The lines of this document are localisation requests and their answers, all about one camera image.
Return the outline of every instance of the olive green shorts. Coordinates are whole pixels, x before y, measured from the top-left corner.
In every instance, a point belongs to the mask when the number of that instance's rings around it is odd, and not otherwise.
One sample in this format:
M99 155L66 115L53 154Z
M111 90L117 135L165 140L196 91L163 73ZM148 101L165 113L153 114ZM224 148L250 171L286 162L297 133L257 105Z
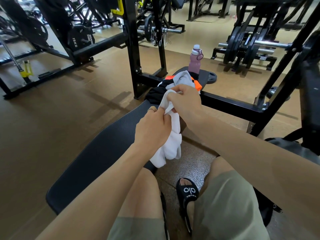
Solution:
M108 240L165 240L164 221L118 217ZM194 205L192 239L269 240L253 187L236 171L213 178Z

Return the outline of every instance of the forearm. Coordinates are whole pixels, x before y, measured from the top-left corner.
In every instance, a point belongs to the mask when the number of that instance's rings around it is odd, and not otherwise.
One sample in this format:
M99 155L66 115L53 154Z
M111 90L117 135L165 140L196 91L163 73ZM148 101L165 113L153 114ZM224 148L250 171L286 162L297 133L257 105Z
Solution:
M208 115L187 125L266 197L320 234L319 165Z
M131 145L37 239L107 239L118 212L148 157L136 145Z

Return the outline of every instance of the pink water bottle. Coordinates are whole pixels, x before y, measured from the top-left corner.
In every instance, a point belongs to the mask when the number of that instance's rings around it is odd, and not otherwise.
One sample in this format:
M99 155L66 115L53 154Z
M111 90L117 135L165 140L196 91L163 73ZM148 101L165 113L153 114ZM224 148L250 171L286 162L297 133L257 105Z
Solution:
M190 55L190 63L188 72L194 72L199 74L201 63L200 61L203 58L202 49L200 49L200 45L195 44L193 50Z

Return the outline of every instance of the black slide sandal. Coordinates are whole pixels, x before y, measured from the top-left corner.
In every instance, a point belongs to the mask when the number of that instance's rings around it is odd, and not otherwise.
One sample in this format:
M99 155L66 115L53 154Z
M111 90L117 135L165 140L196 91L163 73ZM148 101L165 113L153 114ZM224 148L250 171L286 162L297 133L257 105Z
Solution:
M180 185L180 180L181 179L186 179L191 182L191 185ZM187 204L190 201L195 201L199 197L199 190L196 186L196 184L191 180L186 177L179 178L177 185L176 185L176 190L177 190L177 196L178 196L178 201L180 205L180 215L182 219L186 222L186 228L190 234L192 235L192 229L189 221L189 217L187 214Z
M166 218L167 203L166 203L165 195L162 192L161 192L160 198L161 198L161 203L162 203L165 237L167 240L170 240L169 231L168 231L168 227L167 227L167 218Z

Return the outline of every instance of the padded bench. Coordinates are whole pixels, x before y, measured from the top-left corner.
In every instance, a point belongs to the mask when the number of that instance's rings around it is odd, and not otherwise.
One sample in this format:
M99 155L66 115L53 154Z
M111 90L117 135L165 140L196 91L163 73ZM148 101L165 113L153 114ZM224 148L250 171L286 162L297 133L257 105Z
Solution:
M177 72L187 70L183 67ZM205 87L216 78L212 72L200 70L199 83ZM152 106L145 100L137 108L103 129L74 159L46 194L46 201L59 214L90 183L110 168L134 142L137 123ZM148 161L145 168L155 173L156 167Z

